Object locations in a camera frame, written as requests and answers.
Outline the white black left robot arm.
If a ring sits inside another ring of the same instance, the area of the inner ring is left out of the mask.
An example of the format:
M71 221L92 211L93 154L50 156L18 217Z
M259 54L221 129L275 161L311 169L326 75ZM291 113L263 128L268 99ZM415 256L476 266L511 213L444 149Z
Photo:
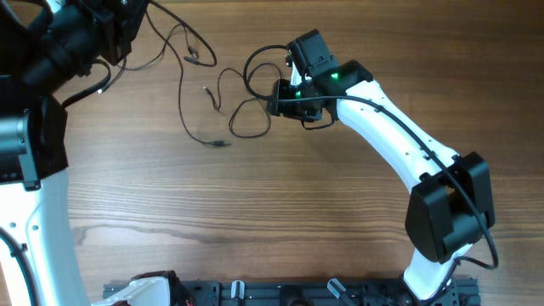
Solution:
M145 1L41 1L28 25L1 4L1 265L14 305L86 305L68 218L67 109L55 92L130 53Z

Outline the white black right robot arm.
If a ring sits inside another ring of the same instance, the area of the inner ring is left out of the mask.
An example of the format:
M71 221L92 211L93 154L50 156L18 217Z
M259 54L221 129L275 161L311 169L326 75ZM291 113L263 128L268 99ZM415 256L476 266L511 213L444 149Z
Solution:
M445 295L468 250L485 239L498 265L490 236L496 217L490 169L476 152L460 156L405 115L358 61L340 64L317 30L285 45L290 79L275 83L269 113L301 122L307 130L328 112L352 128L399 175L410 193L405 230L415 251L403 274L420 303Z

